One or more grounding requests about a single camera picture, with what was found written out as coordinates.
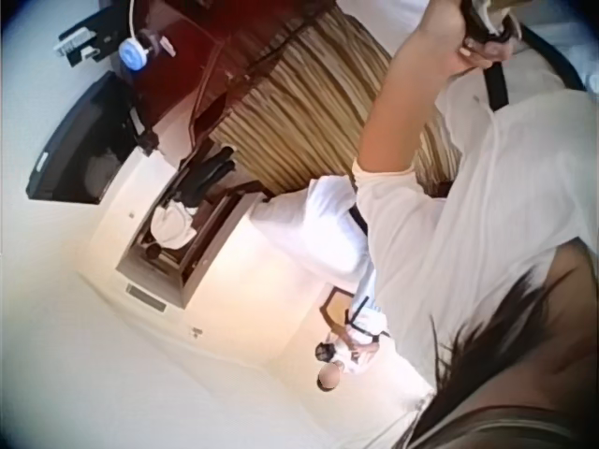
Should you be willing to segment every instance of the black strap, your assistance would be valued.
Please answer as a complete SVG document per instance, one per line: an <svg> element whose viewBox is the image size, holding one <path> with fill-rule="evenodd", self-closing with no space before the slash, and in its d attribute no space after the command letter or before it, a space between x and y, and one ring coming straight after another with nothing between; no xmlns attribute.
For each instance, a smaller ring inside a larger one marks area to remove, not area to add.
<svg viewBox="0 0 599 449"><path fill-rule="evenodd" d="M586 91L574 66L562 53L526 25L521 25L522 40L545 58L567 89Z"/></svg>
<svg viewBox="0 0 599 449"><path fill-rule="evenodd" d="M489 107L493 112L507 106L507 85L505 84L504 67L502 63L494 63L490 68L483 71L487 95L489 96Z"/></svg>
<svg viewBox="0 0 599 449"><path fill-rule="evenodd" d="M362 217L362 214L359 213L358 205L355 204L349 209L349 214L356 222L356 225L362 230L365 236L368 236L368 225L366 224L366 220Z"/></svg>
<svg viewBox="0 0 599 449"><path fill-rule="evenodd" d="M369 297L365 297L362 302L360 302L358 308L356 309L356 311L354 312L354 314L352 315L351 319L349 318L349 310L345 309L345 324L346 325L350 325L351 327L353 327L355 330L357 330L358 332L371 337L373 339L373 342L377 343L379 341L379 338L381 335L384 335L386 337L390 337L389 333L386 331L381 332L380 334L373 334L372 332L369 332L366 329L362 329L361 327L359 327L358 325L355 324L356 318L358 318L359 313L361 312L361 310L364 308L364 306L366 305L366 302L368 301Z"/></svg>
<svg viewBox="0 0 599 449"><path fill-rule="evenodd" d="M545 58L555 73L562 79L567 89L586 90L576 69L565 56L528 26L522 24L521 30L522 40ZM487 95L489 96L489 107L495 112L509 104L503 66L501 63L495 63L491 68L485 70L484 74Z"/></svg>

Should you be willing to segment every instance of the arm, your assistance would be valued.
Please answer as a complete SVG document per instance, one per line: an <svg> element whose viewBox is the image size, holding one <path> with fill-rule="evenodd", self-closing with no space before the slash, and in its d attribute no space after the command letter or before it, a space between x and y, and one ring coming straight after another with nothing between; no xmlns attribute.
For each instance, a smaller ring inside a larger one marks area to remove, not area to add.
<svg viewBox="0 0 599 449"><path fill-rule="evenodd" d="M322 314L322 317L325 320L325 323L327 323L327 326L330 327L330 331L333 334L337 335L341 340L343 340L343 342L349 347L350 350L353 350L355 347L354 342L347 334L345 327L343 327L333 321L333 319L329 315L329 311L327 310L326 305L322 306L320 308L320 313Z"/></svg>
<svg viewBox="0 0 599 449"><path fill-rule="evenodd" d="M359 354L375 353L380 349L380 347L381 345L378 341L367 344L356 344L354 347L354 352Z"/></svg>
<svg viewBox="0 0 599 449"><path fill-rule="evenodd" d="M486 57L495 53L489 59L474 49L464 49L464 30L460 0L431 0L422 23L393 58L374 102L359 147L358 164L363 170L381 173L409 169L434 100L447 80L475 66L489 67L491 60L503 60L508 55L509 44L494 50L478 47Z"/></svg>

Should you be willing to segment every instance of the bag strap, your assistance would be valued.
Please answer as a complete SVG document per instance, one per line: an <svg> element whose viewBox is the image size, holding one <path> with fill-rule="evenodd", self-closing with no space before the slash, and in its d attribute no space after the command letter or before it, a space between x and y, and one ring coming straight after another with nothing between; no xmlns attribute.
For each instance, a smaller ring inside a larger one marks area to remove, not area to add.
<svg viewBox="0 0 599 449"><path fill-rule="evenodd" d="M354 328L355 330L357 330L358 332L366 335L367 337L371 337L373 339L373 342L378 342L379 338L381 335L384 335L386 337L390 337L389 333L386 331L381 332L380 334L376 335L373 334L372 332L369 332L366 329L362 329L361 327L359 327L358 325L356 325L354 322L356 321L356 318L358 318L359 313L361 312L361 310L364 308L364 306L366 305L366 302L368 302L368 299L370 297L365 297L362 302L359 304L358 308L356 309L356 311L354 312L354 314L352 315L351 319L349 318L349 310L345 309L345 324L346 325L350 325L352 328Z"/></svg>
<svg viewBox="0 0 599 449"><path fill-rule="evenodd" d="M562 79L566 89L586 91L576 69L560 51L528 26L522 24L521 30L522 40L531 49L537 51L545 58L555 73ZM489 96L489 106L493 112L496 112L509 104L504 68L501 63L495 63L490 68L484 70L484 75L487 95Z"/></svg>

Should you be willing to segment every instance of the person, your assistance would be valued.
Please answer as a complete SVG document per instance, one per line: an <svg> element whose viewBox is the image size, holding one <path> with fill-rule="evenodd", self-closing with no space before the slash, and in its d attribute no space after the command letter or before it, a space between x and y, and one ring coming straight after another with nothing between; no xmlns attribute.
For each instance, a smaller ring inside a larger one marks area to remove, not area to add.
<svg viewBox="0 0 599 449"><path fill-rule="evenodd" d="M318 372L316 385L321 391L333 390L344 374L360 374L370 367L380 348L380 336L387 333L387 318L373 298L374 270L370 263L350 308L345 311L345 325L335 323L328 313L328 302L320 311L330 327L324 342L315 349L315 356L325 366Z"/></svg>
<svg viewBox="0 0 599 449"><path fill-rule="evenodd" d="M375 296L437 392L396 448L597 446L596 108L535 51L466 39L431 0L395 55L354 166ZM504 62L497 111L480 68ZM446 200L413 160L436 106L461 151Z"/></svg>
<svg viewBox="0 0 599 449"><path fill-rule="evenodd" d="M146 248L146 256L154 260L162 249L180 250L196 236L194 215L208 191L230 171L235 163L230 160L235 150L225 145L214 156L191 164L188 173L177 186L165 206L153 212L150 232L155 242Z"/></svg>

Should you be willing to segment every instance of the dark wood furniture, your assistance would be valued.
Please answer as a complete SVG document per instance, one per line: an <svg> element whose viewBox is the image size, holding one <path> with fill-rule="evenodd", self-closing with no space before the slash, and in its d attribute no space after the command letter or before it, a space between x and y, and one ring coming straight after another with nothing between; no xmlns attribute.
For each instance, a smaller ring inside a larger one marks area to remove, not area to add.
<svg viewBox="0 0 599 449"><path fill-rule="evenodd" d="M136 0L136 30L168 38L140 72L124 70L139 97L139 116L156 125L193 92L189 132L194 149L263 77L289 42L333 0Z"/></svg>

